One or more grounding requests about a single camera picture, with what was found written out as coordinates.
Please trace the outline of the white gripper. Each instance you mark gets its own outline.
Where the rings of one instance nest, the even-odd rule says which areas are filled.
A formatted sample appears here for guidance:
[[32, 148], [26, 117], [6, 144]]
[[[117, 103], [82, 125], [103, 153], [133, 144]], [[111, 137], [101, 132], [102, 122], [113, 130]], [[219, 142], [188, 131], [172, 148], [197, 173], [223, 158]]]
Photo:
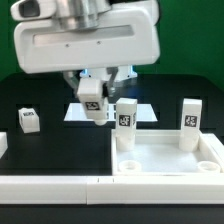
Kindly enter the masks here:
[[64, 71], [77, 95], [80, 72], [106, 68], [103, 96], [112, 97], [118, 66], [153, 64], [160, 56], [156, 2], [56, 2], [49, 18], [17, 21], [14, 44], [27, 73]]

